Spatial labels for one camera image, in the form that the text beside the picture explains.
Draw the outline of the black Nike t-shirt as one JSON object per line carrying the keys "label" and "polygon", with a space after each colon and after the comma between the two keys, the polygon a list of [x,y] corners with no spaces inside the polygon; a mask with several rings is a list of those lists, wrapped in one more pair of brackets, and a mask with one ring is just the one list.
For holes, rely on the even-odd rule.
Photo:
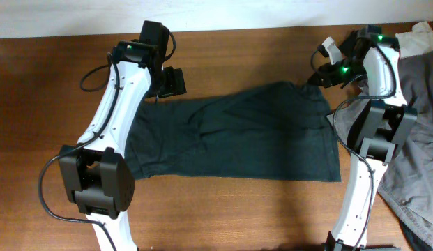
{"label": "black Nike t-shirt", "polygon": [[276,82],[229,96],[142,102],[126,141],[136,179],[159,175],[338,182],[319,88]]}

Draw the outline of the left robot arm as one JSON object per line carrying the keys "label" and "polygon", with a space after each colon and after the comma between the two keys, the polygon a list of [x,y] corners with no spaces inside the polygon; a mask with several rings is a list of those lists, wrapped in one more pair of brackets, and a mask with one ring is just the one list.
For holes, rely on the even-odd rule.
{"label": "left robot arm", "polygon": [[63,146],[59,166],[68,200],[93,226],[101,250],[137,250],[128,208],[135,179],[125,161],[130,127],[148,97],[183,94],[182,72],[163,63],[167,42],[121,41],[107,55],[102,100],[75,146]]}

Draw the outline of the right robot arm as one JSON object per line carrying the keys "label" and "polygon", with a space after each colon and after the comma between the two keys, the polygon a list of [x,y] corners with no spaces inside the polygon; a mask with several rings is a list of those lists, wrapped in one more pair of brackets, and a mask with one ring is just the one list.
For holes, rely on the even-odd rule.
{"label": "right robot arm", "polygon": [[401,151],[417,119],[417,110],[402,94],[398,72],[400,44],[381,27],[352,31],[341,45],[331,37],[316,50],[329,62],[314,67],[308,84],[345,87],[366,80],[366,102],[339,143],[351,155],[351,171],[340,216],[329,231],[325,250],[366,250],[367,227],[377,188],[392,160]]}

